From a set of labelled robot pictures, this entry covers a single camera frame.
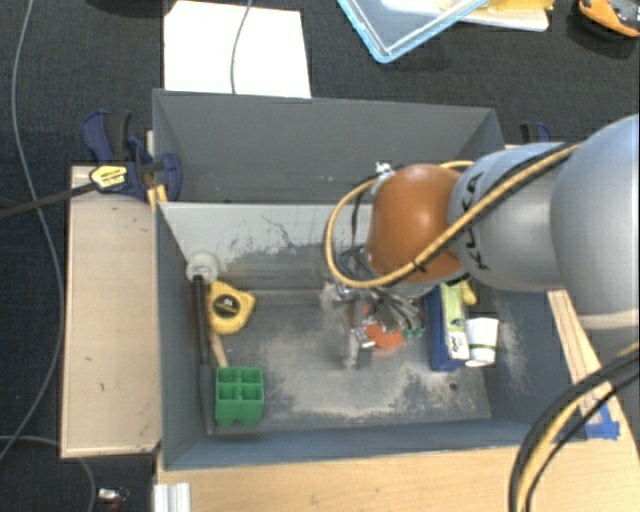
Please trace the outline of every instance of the clear plastic tray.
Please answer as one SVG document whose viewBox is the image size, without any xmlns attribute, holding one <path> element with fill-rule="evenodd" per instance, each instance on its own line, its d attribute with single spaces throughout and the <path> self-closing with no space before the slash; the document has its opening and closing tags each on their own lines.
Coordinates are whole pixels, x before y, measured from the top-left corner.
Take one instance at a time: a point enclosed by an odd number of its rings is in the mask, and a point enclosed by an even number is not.
<svg viewBox="0 0 640 512">
<path fill-rule="evenodd" d="M 373 58 L 386 64 L 482 7 L 487 0 L 338 0 L 338 3 Z M 423 14 L 406 12 L 407 3 L 420 4 Z"/>
</svg>

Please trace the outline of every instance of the green plastic block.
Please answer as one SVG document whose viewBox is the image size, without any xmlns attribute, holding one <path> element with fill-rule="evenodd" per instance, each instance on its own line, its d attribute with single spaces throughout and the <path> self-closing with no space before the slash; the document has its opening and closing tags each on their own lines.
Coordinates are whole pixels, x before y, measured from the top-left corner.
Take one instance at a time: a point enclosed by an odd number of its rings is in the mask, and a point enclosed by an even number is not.
<svg viewBox="0 0 640 512">
<path fill-rule="evenodd" d="M 229 366 L 216 371 L 216 422 L 239 421 L 255 425 L 264 410 L 264 385 L 260 368 Z"/>
</svg>

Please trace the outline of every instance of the black carpet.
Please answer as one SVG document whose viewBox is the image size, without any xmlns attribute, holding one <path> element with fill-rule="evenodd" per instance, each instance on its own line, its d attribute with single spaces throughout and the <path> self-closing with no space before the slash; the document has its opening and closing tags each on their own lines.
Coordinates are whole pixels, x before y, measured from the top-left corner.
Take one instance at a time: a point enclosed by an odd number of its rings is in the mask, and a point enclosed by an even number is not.
<svg viewBox="0 0 640 512">
<path fill-rule="evenodd" d="M 608 41 L 557 0 L 542 34 L 458 24 L 395 63 L 376 63 L 335 1 L 257 0 L 301 9 L 311 89 L 317 97 L 493 107 L 507 142 L 522 121 L 578 139 L 638 111 L 638 43 Z M 28 192 L 11 133 L 10 78 L 26 0 L 0 14 L 0 196 Z M 98 108 L 133 112 L 131 131 L 151 127 L 151 89 L 162 85 L 161 0 L 36 0 L 20 71 L 19 123 L 41 196 L 67 186 L 85 160 L 79 125 Z M 64 262 L 65 207 L 46 209 Z M 49 364 L 57 323 L 53 270 L 37 217 L 0 221 L 0 435 L 11 434 Z M 26 433 L 58 437 L 59 379 Z M 150 456 L 90 461 L 99 487 L 131 489 L 128 510 L 149 506 Z M 19 445 L 0 466 L 3 510 L 84 510 L 79 466 L 50 448 Z"/>
</svg>

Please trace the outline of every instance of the gray box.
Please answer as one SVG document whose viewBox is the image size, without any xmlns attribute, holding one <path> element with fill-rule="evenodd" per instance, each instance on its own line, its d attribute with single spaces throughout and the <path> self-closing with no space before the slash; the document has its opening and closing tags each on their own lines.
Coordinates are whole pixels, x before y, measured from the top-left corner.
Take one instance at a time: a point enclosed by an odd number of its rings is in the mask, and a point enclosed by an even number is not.
<svg viewBox="0 0 640 512">
<path fill-rule="evenodd" d="M 155 91 L 153 128 L 155 153 L 176 151 L 185 173 L 181 201 L 161 205 L 155 226 L 166 470 L 513 445 L 570 384 L 542 294 L 487 290 L 483 304 L 502 321 L 498 363 L 451 374 L 430 370 L 427 339 L 343 369 L 343 312 L 320 299 L 333 203 L 377 160 L 502 148 L 492 110 Z M 349 240 L 348 215 L 337 238 Z M 263 419 L 213 437 L 184 272 L 200 250 L 217 255 L 223 280 L 256 295 L 248 325 L 224 342 L 232 365 L 260 366 L 265 379 Z"/>
</svg>

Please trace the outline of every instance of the yellow tape measure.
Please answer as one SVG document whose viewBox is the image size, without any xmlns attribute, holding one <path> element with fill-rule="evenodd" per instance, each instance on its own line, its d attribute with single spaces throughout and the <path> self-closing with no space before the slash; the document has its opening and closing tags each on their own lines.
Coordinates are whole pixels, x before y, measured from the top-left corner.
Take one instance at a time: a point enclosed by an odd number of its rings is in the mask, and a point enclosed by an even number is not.
<svg viewBox="0 0 640 512">
<path fill-rule="evenodd" d="M 214 281 L 209 286 L 209 324 L 220 335 L 234 334 L 245 326 L 255 303 L 253 295 Z"/>
</svg>

